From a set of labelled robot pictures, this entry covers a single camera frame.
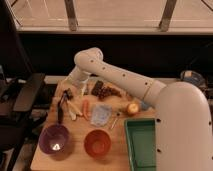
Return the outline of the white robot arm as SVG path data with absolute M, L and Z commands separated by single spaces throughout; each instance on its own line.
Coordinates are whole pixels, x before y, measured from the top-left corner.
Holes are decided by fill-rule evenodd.
M 165 84 L 103 61 L 98 48 L 74 56 L 68 79 L 83 86 L 92 74 L 155 109 L 156 171 L 213 171 L 213 122 L 208 100 L 187 82 Z

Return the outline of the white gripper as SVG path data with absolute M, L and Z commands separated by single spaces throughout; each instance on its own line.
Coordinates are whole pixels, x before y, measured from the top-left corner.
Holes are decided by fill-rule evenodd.
M 81 96 L 84 96 L 88 94 L 88 85 L 86 83 L 89 77 L 90 74 L 88 72 L 82 71 L 80 68 L 75 66 L 67 76 L 67 81 L 75 87 L 82 87 Z

